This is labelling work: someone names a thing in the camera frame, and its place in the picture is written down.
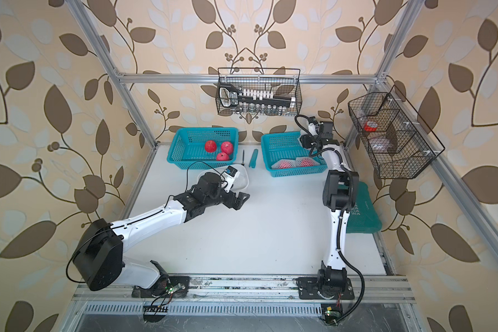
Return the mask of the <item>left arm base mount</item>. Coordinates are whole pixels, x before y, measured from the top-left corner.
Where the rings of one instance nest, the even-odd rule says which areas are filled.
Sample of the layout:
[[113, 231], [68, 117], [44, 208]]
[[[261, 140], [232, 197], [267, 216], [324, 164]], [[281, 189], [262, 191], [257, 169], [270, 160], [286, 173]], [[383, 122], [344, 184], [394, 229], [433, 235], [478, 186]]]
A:
[[170, 276], [157, 261], [151, 260], [150, 263], [160, 273], [159, 278], [148, 289], [134, 286], [131, 297], [167, 298], [171, 295], [175, 298], [186, 297], [190, 287], [190, 276]]

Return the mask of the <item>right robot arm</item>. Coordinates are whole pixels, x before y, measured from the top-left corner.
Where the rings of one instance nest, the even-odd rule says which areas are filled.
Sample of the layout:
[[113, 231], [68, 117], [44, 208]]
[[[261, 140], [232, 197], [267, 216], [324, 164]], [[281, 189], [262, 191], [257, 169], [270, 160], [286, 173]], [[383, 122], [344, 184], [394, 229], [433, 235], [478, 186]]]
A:
[[308, 149], [310, 158], [321, 157], [328, 167], [322, 203], [329, 211], [331, 228], [327, 254], [318, 272], [318, 292], [322, 297], [335, 298], [352, 291], [347, 273], [354, 271], [360, 278], [360, 293], [356, 301], [361, 302], [365, 294], [365, 278], [344, 255], [349, 217], [358, 196], [359, 175], [348, 162], [344, 145], [333, 139], [330, 122], [303, 115], [300, 118], [307, 122], [306, 125], [296, 123], [303, 131], [301, 145]]

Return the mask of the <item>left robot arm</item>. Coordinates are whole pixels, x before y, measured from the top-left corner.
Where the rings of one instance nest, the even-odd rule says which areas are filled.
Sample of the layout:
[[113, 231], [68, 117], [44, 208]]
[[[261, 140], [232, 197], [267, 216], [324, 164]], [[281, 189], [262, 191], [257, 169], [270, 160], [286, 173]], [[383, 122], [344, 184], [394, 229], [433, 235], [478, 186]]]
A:
[[100, 291], [112, 284], [135, 286], [166, 296], [179, 288], [157, 262], [141, 264], [126, 258], [125, 253], [159, 232], [182, 225], [201, 216], [207, 208], [223, 205], [240, 210], [250, 195], [237, 193], [232, 187], [237, 171], [229, 167], [226, 173], [206, 172], [197, 184], [185, 192], [170, 196], [159, 208], [122, 221], [94, 221], [84, 232], [68, 265], [81, 275], [79, 283], [90, 291]]

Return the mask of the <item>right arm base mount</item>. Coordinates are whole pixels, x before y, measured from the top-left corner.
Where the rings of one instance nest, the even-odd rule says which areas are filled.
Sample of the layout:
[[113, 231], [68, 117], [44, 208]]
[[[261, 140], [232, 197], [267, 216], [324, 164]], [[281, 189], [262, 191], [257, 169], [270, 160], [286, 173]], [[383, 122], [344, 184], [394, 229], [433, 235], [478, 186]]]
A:
[[299, 277], [296, 285], [301, 300], [354, 300], [347, 269], [334, 269], [321, 263], [315, 277]]

